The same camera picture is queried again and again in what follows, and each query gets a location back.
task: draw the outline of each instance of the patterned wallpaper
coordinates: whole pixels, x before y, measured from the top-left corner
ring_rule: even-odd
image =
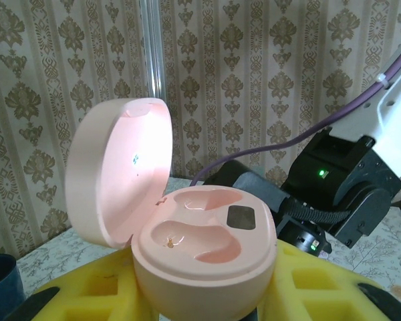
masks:
[[[103,100],[146,95],[137,0],[0,0],[0,252],[69,227],[68,148]]]
[[[173,173],[281,143],[374,81],[401,0],[159,0]],[[102,100],[145,96],[137,0],[0,0],[0,252],[69,225],[68,148]],[[306,142],[241,160],[276,183]]]
[[[374,81],[401,0],[160,0],[174,174],[282,143]],[[241,158],[281,184],[307,141]]]

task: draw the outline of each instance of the white cable clip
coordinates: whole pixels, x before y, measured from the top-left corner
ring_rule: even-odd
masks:
[[[376,76],[376,82],[380,82],[383,85],[383,88],[388,89],[389,88],[389,81],[386,79],[385,74],[378,74]]]

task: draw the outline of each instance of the damask wallpaper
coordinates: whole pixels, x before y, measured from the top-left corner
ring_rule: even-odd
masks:
[[[282,143],[374,81],[401,44],[401,0],[160,0],[174,174]],[[307,141],[241,158],[281,184]]]
[[[98,102],[146,95],[137,0],[0,0],[0,252],[70,223],[63,178]]]

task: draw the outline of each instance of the open lid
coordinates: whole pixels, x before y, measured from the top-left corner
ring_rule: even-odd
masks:
[[[171,158],[162,100],[116,99],[92,108],[74,136],[65,175],[68,216],[80,237],[129,246],[163,196]]]

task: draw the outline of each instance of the earbud charging case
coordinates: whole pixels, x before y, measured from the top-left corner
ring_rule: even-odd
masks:
[[[269,208],[220,186],[163,196],[171,158],[172,125],[162,100],[98,104],[68,156],[70,221],[90,243],[131,246],[142,293],[171,320],[240,320],[272,276],[277,238]]]

